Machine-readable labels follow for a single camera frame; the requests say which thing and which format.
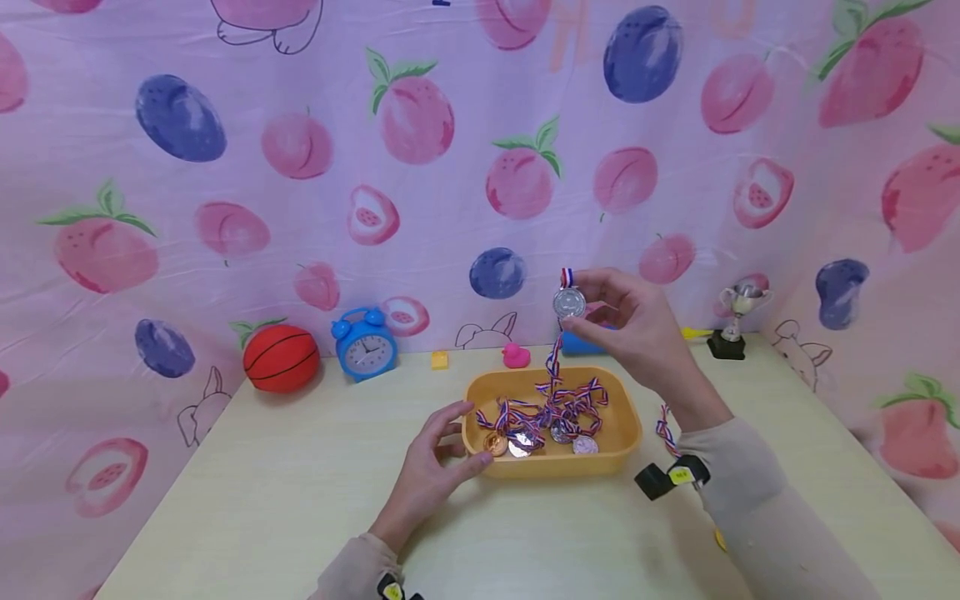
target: fabric backdrop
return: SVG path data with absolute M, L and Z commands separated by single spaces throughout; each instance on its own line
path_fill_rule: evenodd
M 0 595 L 91 597 L 264 323 L 327 355 L 364 305 L 402 351 L 543 344 L 562 267 L 694 327 L 775 290 L 748 326 L 958 545 L 958 17 L 2 0 Z

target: silver medal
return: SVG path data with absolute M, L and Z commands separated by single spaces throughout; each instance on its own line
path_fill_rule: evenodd
M 530 438 L 527 437 L 527 434 L 518 433 L 515 435 L 515 437 L 516 443 L 514 443 L 513 440 L 507 442 L 507 449 L 510 450 L 510 453 L 516 458 L 526 458 L 530 456 L 530 452 L 523 449 L 523 446 L 533 446 L 533 443 L 530 442 Z
M 600 447 L 597 446 L 597 442 L 593 438 L 578 436 L 577 439 L 573 441 L 574 454 L 596 454 L 599 451 Z
M 575 287 L 562 288 L 553 297 L 553 311 L 561 319 L 583 317 L 587 312 L 587 299 Z
M 569 434 L 566 433 L 566 428 L 559 421 L 550 427 L 550 437 L 557 444 L 569 444 L 571 441 Z

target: white table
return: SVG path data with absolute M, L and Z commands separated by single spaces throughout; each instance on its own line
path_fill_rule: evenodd
M 547 348 L 534 349 L 534 365 Z M 958 597 L 960 560 L 830 411 L 757 336 L 748 359 L 694 354 L 734 412 L 757 427 L 793 484 L 885 598 Z M 427 415 L 502 368 L 499 350 L 405 354 L 356 385 L 335 361 L 299 396 L 246 382 L 104 585 L 98 600 L 304 598 L 351 536 L 365 531 Z M 617 477 L 480 478 L 410 544 L 408 593 L 458 598 L 743 598 L 739 574 L 684 486 L 650 502 L 633 476 L 670 458 L 654 434 L 659 399 L 609 357 L 564 360 L 615 372 L 644 425 Z

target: hand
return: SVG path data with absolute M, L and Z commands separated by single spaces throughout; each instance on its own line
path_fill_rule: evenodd
M 660 395 L 684 431 L 732 419 L 700 371 L 666 296 L 656 285 L 616 269 L 577 271 L 573 280 L 588 302 L 606 305 L 564 329 L 603 348 L 640 385 Z M 616 329 L 606 329 L 607 322 Z
M 471 410 L 473 402 L 465 401 L 438 410 L 430 415 L 407 448 L 394 490 L 370 528 L 370 533 L 397 554 L 414 530 L 431 517 L 460 484 L 476 477 L 493 462 L 490 452 L 480 452 L 452 467 L 441 464 L 446 458 L 467 454 L 463 442 L 445 444 L 443 438 L 459 435 L 461 424 L 453 421 Z

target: black trophy base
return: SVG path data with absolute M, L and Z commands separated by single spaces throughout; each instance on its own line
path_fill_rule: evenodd
M 744 347 L 747 346 L 743 336 L 740 336 L 740 339 L 736 342 L 728 342 L 723 339 L 723 336 L 720 335 L 721 333 L 721 329 L 714 329 L 713 335 L 707 340 L 707 346 L 710 347 L 713 358 L 720 360 L 743 360 L 747 357 L 747 355 L 743 353 Z

